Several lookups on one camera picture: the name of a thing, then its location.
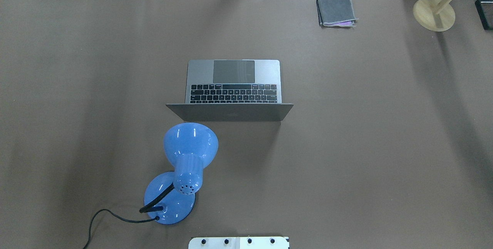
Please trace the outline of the grey laptop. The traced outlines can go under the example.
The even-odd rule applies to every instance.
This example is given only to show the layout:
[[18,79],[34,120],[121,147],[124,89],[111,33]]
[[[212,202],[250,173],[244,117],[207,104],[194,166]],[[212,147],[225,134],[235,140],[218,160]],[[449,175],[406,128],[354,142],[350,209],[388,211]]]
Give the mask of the grey laptop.
[[187,65],[185,102],[168,104],[183,121],[283,121],[280,61],[196,59]]

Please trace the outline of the blue desk lamp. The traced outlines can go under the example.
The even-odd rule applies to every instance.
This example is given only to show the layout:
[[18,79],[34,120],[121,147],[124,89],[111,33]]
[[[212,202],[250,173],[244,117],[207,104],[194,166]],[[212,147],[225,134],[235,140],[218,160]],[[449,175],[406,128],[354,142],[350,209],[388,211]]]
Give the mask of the blue desk lamp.
[[182,123],[166,132],[163,148],[174,170],[158,175],[148,184],[139,212],[171,225],[192,212],[204,181],[204,169],[216,156],[218,139],[203,124]]

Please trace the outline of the folded grey purple cloth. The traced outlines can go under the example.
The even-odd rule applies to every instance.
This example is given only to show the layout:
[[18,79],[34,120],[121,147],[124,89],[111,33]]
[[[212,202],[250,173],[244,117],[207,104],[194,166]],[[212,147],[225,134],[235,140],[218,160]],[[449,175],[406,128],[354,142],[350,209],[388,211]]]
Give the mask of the folded grey purple cloth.
[[357,20],[352,0],[316,0],[319,25],[354,27]]

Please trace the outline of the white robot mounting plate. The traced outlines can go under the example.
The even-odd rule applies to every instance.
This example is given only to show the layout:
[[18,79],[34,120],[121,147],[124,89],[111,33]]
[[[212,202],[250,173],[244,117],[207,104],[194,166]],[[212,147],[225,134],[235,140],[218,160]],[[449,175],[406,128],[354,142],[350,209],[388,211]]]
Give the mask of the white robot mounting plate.
[[288,237],[197,237],[188,244],[189,249],[290,249]]

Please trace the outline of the brown table mat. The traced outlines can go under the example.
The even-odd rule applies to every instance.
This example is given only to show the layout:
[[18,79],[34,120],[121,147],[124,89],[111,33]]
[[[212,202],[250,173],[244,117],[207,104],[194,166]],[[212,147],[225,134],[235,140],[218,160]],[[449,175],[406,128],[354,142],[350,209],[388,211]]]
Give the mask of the brown table mat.
[[1,0],[1,248],[81,249],[172,170],[191,59],[278,59],[280,123],[207,122],[219,149],[182,222],[107,212],[90,249],[288,236],[293,249],[492,248],[492,31],[453,0]]

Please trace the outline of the wooden stand with round base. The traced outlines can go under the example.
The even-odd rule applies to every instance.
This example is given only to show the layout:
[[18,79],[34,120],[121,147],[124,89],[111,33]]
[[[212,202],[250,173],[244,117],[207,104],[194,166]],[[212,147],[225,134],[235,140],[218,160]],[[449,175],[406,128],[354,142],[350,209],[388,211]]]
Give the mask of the wooden stand with round base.
[[421,26],[435,31],[443,32],[450,29],[456,14],[449,4],[452,0],[418,0],[413,6],[413,15]]

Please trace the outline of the black box at right edge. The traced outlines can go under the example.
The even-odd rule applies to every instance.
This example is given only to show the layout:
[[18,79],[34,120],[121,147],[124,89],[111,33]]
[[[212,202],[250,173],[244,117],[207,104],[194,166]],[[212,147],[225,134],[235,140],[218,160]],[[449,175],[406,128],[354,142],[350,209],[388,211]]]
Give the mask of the black box at right edge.
[[493,0],[476,0],[476,10],[484,30],[493,30]]

